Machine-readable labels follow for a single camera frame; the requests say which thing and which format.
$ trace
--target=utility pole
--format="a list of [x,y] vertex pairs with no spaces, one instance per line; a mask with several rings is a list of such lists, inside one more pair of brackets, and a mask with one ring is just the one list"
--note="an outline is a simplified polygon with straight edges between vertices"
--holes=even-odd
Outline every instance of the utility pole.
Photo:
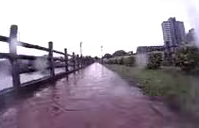
[[80,56],[82,56],[82,42],[80,42]]
[[101,63],[103,64],[103,46],[101,45]]

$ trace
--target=fence post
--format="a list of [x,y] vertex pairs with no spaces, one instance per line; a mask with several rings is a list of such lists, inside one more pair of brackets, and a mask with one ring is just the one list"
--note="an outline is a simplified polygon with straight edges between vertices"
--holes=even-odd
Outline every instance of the fence post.
[[20,73],[19,73],[19,65],[16,59],[17,55],[17,25],[11,25],[10,27],[10,38],[9,38],[9,50],[10,50],[10,62],[11,62],[11,68],[12,68],[12,81],[13,81],[13,87],[15,89],[15,92],[18,94],[20,90]]
[[49,61],[49,70],[50,75],[53,77],[55,76],[55,66],[54,66],[54,59],[53,59],[53,43],[50,41],[48,42],[48,61]]
[[77,68],[80,68],[80,57],[79,54],[77,54]]
[[76,69],[76,57],[75,57],[75,53],[73,52],[73,70]]
[[64,52],[65,52],[65,69],[66,69],[66,72],[69,71],[69,65],[68,65],[68,55],[67,55],[67,49],[65,48],[64,49]]

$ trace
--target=flooded path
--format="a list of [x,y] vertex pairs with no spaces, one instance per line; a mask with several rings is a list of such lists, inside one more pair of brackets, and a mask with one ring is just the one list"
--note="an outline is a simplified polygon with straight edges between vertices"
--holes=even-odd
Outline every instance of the flooded path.
[[164,105],[98,63],[0,113],[0,128],[179,127],[175,122]]

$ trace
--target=tall building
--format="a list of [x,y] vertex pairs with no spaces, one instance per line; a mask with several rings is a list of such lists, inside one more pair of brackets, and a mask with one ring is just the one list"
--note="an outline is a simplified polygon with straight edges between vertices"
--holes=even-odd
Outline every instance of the tall building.
[[185,39],[185,27],[181,21],[169,18],[162,23],[163,39],[165,45],[178,46]]

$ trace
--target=overcast sky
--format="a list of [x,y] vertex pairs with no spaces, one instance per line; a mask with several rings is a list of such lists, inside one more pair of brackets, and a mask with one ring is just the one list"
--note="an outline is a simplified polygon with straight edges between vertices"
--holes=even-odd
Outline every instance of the overcast sky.
[[[162,21],[176,17],[188,31],[198,13],[199,0],[0,0],[0,34],[16,24],[21,41],[45,47],[53,41],[55,49],[76,53],[83,42],[84,55],[100,56],[101,45],[103,53],[163,45]],[[7,44],[0,52],[8,52]]]

